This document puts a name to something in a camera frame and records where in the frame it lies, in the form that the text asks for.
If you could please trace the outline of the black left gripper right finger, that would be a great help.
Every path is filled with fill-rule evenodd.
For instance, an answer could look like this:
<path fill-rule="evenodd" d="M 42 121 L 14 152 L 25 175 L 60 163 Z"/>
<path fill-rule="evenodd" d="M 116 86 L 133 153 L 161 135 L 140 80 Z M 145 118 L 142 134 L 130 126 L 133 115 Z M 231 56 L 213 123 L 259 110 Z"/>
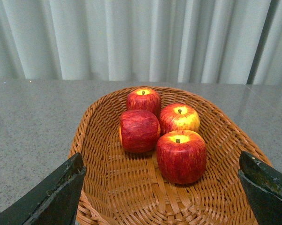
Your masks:
<path fill-rule="evenodd" d="M 249 152 L 239 157 L 238 177 L 259 225 L 282 225 L 282 173 Z"/>

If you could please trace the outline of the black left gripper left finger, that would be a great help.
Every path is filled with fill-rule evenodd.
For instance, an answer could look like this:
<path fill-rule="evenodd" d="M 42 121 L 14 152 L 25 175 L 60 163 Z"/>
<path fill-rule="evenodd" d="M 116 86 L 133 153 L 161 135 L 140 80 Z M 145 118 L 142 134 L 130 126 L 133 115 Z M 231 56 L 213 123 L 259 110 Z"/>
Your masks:
<path fill-rule="evenodd" d="M 74 225 L 86 167 L 76 153 L 0 213 L 0 225 Z"/>

